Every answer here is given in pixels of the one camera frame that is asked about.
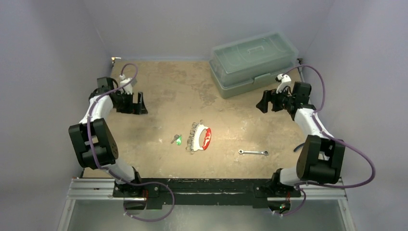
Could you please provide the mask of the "green key tag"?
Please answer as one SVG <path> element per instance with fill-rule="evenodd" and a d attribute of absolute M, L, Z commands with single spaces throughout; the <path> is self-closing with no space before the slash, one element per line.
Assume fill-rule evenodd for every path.
<path fill-rule="evenodd" d="M 182 143 L 182 136 L 181 135 L 174 135 L 173 140 L 171 141 L 171 144 L 175 143 L 176 145 L 181 145 Z"/>

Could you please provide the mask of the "steel key organizer red handle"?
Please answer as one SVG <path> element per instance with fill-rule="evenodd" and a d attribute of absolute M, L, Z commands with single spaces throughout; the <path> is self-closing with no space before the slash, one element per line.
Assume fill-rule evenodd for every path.
<path fill-rule="evenodd" d="M 204 124 L 203 120 L 193 122 L 185 149 L 189 154 L 194 154 L 197 151 L 205 151 L 209 147 L 211 139 L 212 130 Z"/>

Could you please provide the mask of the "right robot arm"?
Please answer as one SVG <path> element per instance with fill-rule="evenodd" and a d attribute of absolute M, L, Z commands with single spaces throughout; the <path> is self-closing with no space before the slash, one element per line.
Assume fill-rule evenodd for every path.
<path fill-rule="evenodd" d="M 323 125 L 313 117 L 315 106 L 309 104 L 312 87 L 308 83 L 295 82 L 293 91 L 266 90 L 256 107 L 262 112 L 285 110 L 306 136 L 296 165 L 279 168 L 270 180 L 259 189 L 283 197 L 296 186 L 311 182 L 336 184 L 340 178 L 345 146 L 323 134 Z"/>

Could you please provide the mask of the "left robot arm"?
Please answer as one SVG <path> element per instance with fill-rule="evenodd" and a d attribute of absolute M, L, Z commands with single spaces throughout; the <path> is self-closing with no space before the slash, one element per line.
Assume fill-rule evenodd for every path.
<path fill-rule="evenodd" d="M 89 96 L 89 107 L 78 124 L 71 125 L 68 133 L 81 167 L 105 171 L 115 179 L 116 186 L 130 196 L 143 192 L 143 183 L 137 170 L 119 158 L 116 141 L 106 118 L 115 109 L 118 113 L 146 115 L 143 93 L 138 92 L 134 102 L 135 77 L 120 75 L 120 82 L 111 77 L 97 80 L 98 87 Z"/>

